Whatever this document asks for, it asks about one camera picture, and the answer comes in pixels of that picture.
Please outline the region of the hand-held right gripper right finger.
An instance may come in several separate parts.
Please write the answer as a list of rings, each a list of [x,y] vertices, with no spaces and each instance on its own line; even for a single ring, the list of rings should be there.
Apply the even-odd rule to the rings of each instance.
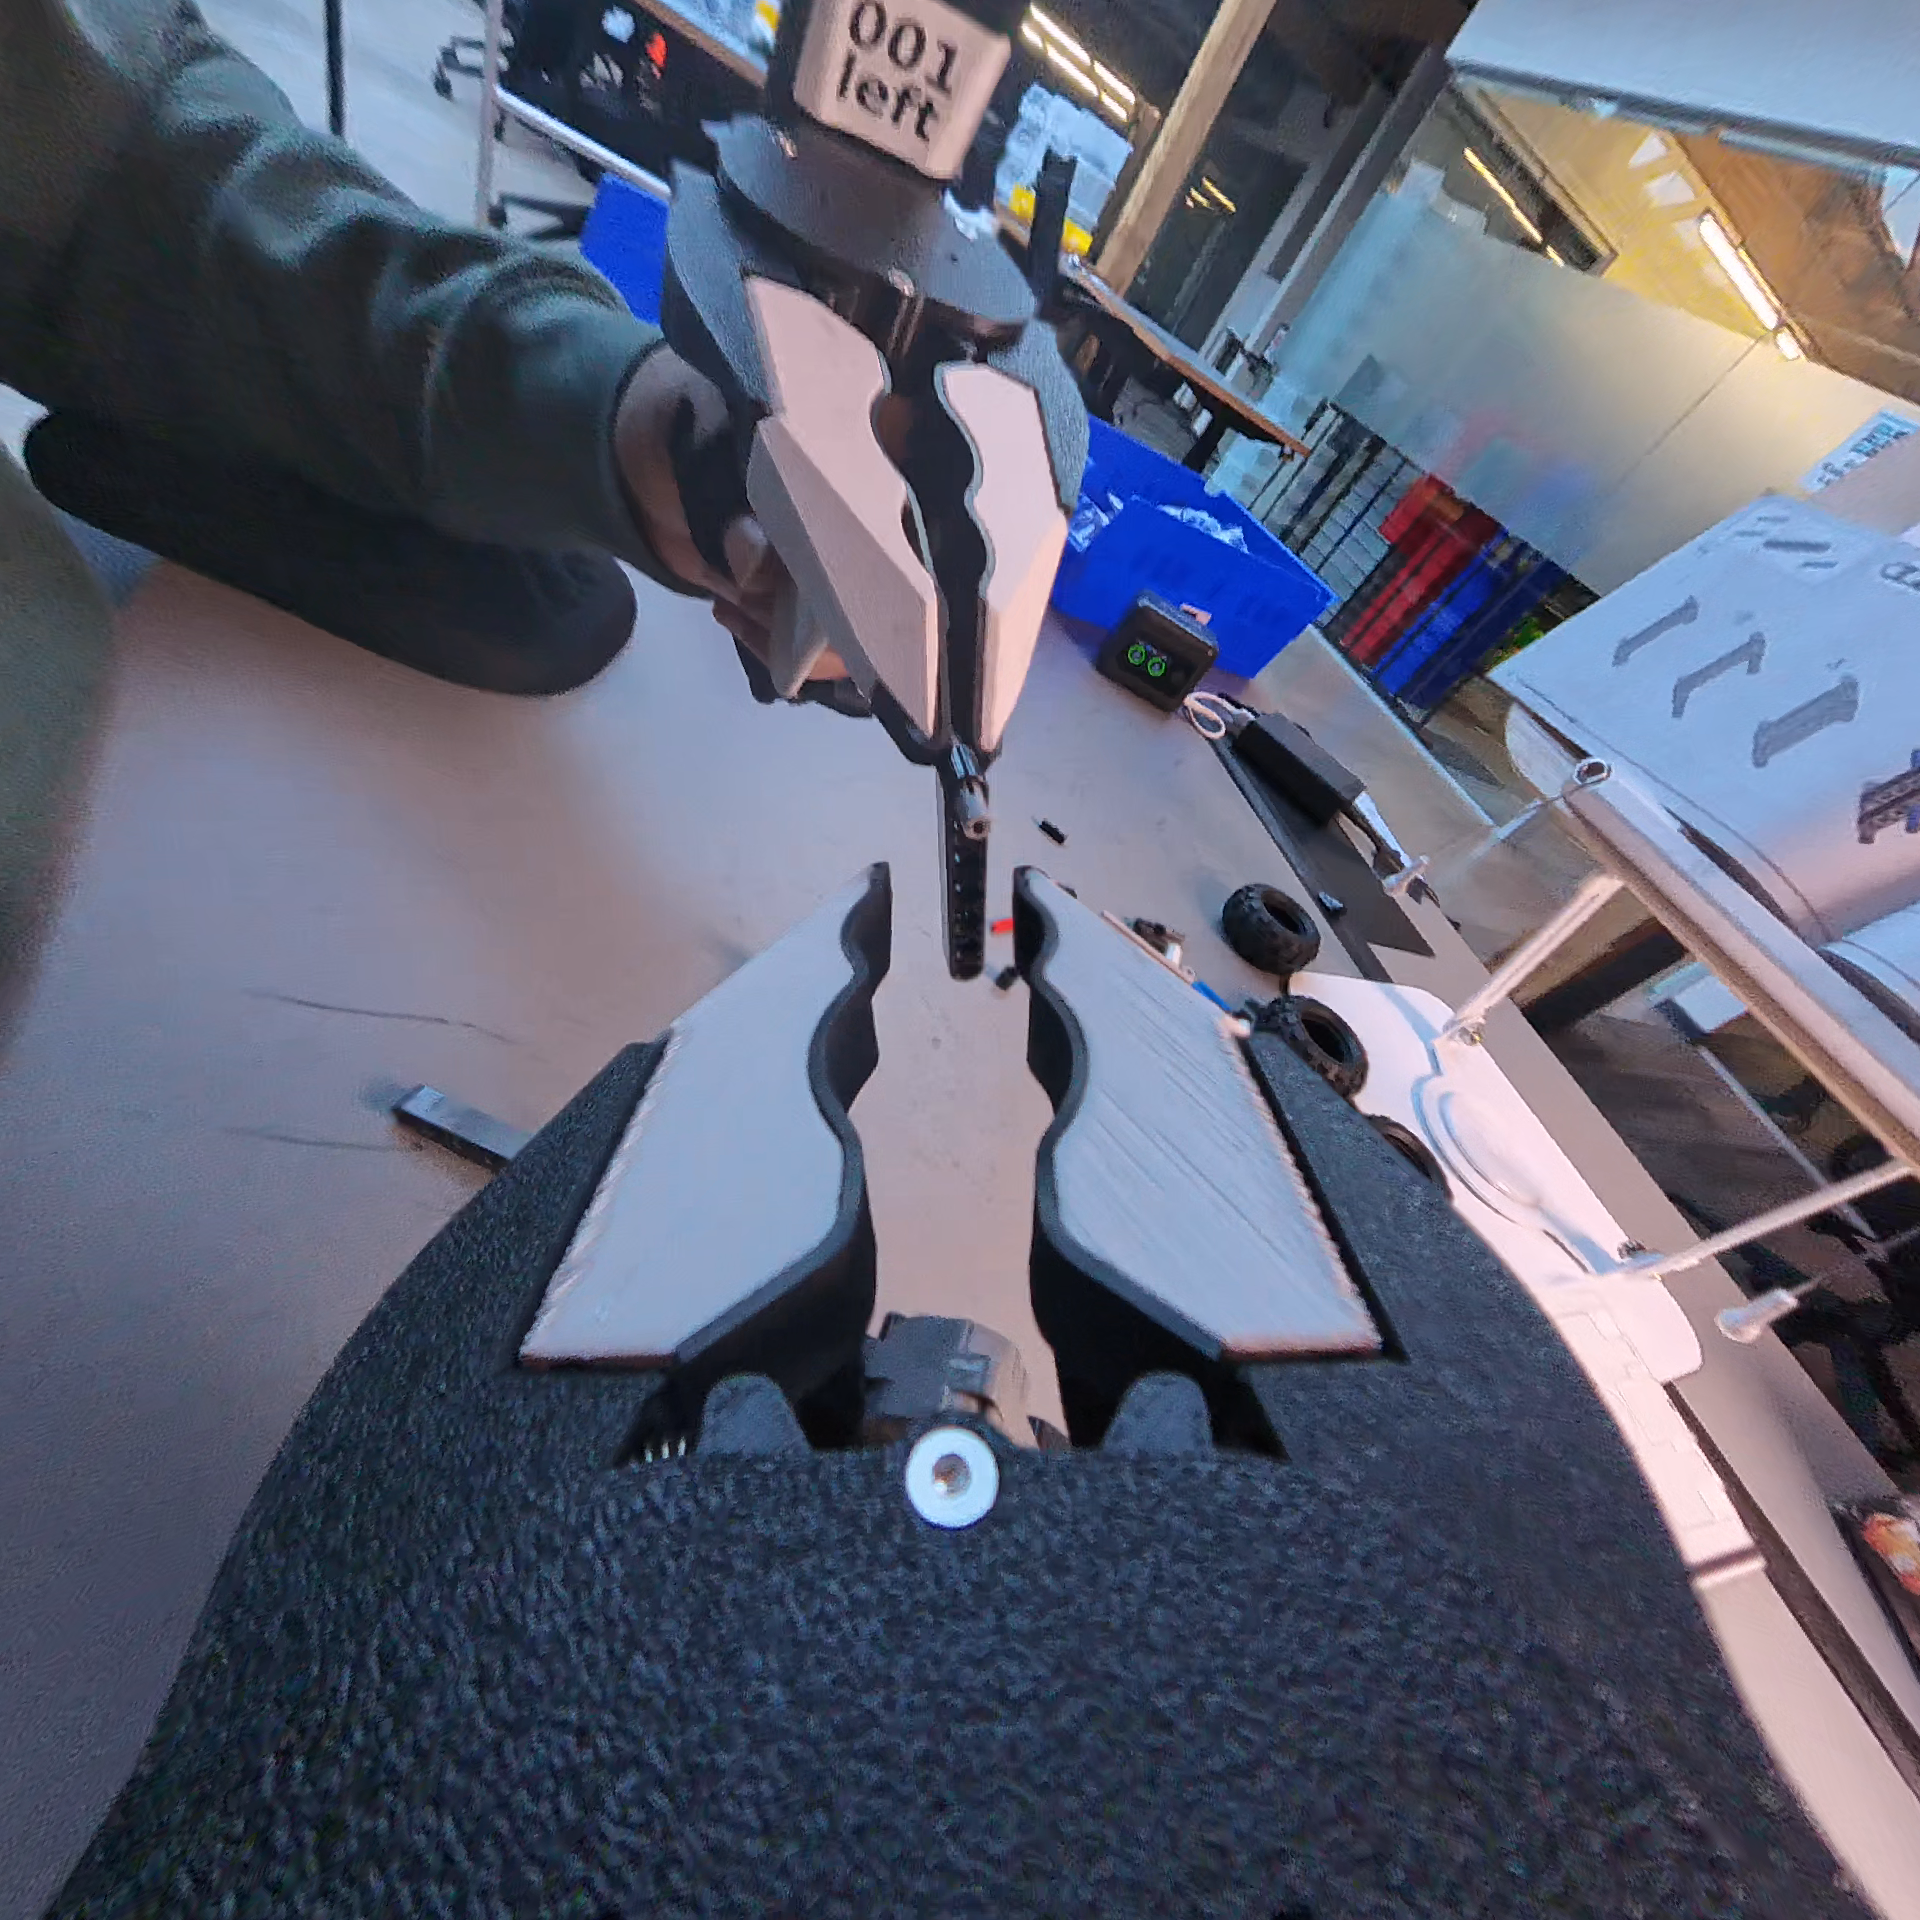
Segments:
[[[1026,1066],[1052,1101],[1028,1290],[1067,1411],[1185,1374],[1376,1361],[1380,1324],[1251,1059],[1251,1028],[1046,874],[1012,880]]]

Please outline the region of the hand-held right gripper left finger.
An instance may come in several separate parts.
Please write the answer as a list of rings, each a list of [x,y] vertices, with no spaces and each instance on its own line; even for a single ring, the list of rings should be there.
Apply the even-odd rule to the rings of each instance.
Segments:
[[[528,1327],[531,1373],[662,1374],[681,1399],[736,1374],[796,1404],[847,1381],[875,1305],[851,1105],[893,934],[893,874],[861,874],[658,1037]]]

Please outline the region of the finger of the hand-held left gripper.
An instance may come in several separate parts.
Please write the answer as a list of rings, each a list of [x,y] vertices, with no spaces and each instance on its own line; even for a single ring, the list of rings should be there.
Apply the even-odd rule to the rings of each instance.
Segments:
[[[907,400],[887,353],[815,293],[746,282],[763,415],[749,505],[785,570],[766,638],[772,703],[796,706],[826,655],[869,703],[893,703],[917,756],[951,746],[944,603],[917,480],[914,429],[944,406],[928,363]]]
[[[995,756],[1012,721],[1069,538],[1031,388],[980,363],[939,370],[939,410],[962,439],[947,520],[947,712]]]

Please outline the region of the pile of small building pieces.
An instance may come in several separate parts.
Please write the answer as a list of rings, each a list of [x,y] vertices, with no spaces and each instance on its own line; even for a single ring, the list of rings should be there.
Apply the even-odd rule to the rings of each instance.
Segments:
[[[1244,1006],[1229,1006],[1229,1001],[1188,967],[1185,934],[1175,925],[1131,918],[1122,924],[1122,930],[1128,931],[1128,939],[1134,939],[1134,945],[1147,947],[1168,972],[1175,972],[1193,995],[1226,1014],[1229,1028],[1238,1037],[1254,1034],[1254,1018]]]

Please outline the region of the long dark grey holed beam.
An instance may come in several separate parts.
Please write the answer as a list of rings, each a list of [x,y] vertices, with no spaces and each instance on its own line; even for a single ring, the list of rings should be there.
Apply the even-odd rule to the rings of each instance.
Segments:
[[[480,1108],[461,1105],[441,1087],[418,1085],[389,1108],[389,1116],[408,1136],[444,1147],[467,1165],[501,1171],[532,1140],[531,1131],[516,1130]]]

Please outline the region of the long black holed beam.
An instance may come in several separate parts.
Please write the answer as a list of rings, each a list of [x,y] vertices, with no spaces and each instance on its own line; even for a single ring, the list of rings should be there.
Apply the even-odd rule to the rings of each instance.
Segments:
[[[944,818],[944,951],[947,972],[974,983],[984,969],[987,947],[987,839],[993,794],[983,757],[955,742],[939,762]]]

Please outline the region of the building instruction booklet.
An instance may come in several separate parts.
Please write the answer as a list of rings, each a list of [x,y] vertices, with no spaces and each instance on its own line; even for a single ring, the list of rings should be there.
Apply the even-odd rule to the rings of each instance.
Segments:
[[[1916,967],[1916,435],[1754,495],[1492,682],[1812,945]]]

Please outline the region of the person's left forearm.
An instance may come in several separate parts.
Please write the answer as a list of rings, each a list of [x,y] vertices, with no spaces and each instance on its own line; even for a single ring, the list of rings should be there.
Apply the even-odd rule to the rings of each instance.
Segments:
[[[444,532],[672,580],[614,419],[658,335],[408,202],[189,4],[2,4],[2,388]]]

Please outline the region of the wooden background desk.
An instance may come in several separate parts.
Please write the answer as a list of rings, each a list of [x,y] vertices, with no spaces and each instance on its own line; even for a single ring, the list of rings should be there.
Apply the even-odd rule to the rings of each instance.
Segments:
[[[1165,327],[1125,303],[1105,277],[1084,270],[1080,257],[1063,257],[1057,270],[1057,291],[1067,314],[1084,320],[1087,335],[1097,341],[1097,353],[1087,358],[1082,380],[1095,419],[1111,424],[1122,385],[1138,377],[1138,367],[1156,367],[1171,377],[1171,388],[1193,394],[1207,415],[1205,430],[1193,447],[1188,447],[1188,471],[1207,474],[1229,435],[1277,447],[1286,459],[1314,454],[1301,437],[1268,421],[1257,403],[1235,394],[1223,376],[1188,350],[1188,344],[1180,344]]]

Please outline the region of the grey desk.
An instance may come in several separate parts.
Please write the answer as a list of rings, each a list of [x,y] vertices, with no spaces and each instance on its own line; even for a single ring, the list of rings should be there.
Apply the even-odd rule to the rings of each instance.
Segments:
[[[643,1463],[658,1378],[519,1361],[627,1046],[893,858],[875,1277],[1052,1389],[923,783],[650,616],[556,706],[121,619],[2,1066],[2,1918],[1869,1918],[1548,1318],[1292,1063],[1388,1356],[1259,1373],[1271,1456],[941,1531],[904,1443]]]

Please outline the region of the person's left hand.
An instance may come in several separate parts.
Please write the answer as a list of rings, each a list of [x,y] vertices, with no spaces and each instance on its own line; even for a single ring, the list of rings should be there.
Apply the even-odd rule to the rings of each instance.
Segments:
[[[616,403],[612,447],[662,586],[707,604],[754,682],[766,682],[788,575],[746,499],[723,394],[652,345]]]

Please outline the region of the black device green display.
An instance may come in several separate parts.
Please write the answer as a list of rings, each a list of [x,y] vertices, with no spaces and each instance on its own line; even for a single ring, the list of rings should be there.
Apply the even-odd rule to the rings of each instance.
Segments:
[[[1156,594],[1138,594],[1095,655],[1097,676],[1142,706],[1175,715],[1220,662],[1210,626]]]

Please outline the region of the white book stand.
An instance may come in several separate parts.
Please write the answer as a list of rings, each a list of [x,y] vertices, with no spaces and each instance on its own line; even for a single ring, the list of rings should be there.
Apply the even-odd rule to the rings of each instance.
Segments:
[[[1916,1650],[1897,1571],[1880,1538],[1909,1519],[1892,1477],[1855,1443],[1779,1341],[1809,1286],[1768,1300],[1675,1293],[1722,1257],[1855,1198],[1916,1180],[1916,1046],[1843,983],[1779,918],[1731,880],[1683,825],[1608,762],[1582,762],[1543,805],[1598,862],[1501,972],[1449,1001],[1393,983],[1314,972],[1360,1028],[1372,1071],[1362,1116],[1424,1143],[1455,1213],[1488,1238],[1567,1337],[1620,1422],[1692,1587],[1754,1566],[1789,1615],[1861,1695],[1916,1726]],[[1526,1019],[1518,985],[1571,945],[1618,896],[1716,964],[1768,1031],[1882,1140],[1887,1161],[1716,1236],[1642,1250],[1532,1108],[1497,1053]]]

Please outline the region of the wooden pillar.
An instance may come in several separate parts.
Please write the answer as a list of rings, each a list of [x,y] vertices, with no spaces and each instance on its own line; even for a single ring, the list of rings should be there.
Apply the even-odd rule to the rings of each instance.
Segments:
[[[1220,4],[1193,64],[1180,84],[1149,145],[1142,149],[1128,183],[1091,249],[1087,272],[1125,300],[1160,238],[1171,206],[1181,199],[1193,165],[1205,158],[1214,125],[1223,117],[1254,48],[1267,34],[1277,4]]]

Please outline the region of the black power adapter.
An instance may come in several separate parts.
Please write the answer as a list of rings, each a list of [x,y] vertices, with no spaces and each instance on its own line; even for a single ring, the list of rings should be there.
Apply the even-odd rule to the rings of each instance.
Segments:
[[[1360,972],[1383,980],[1380,951],[1434,957],[1400,886],[1413,862],[1360,778],[1275,712],[1233,715],[1214,756]]]

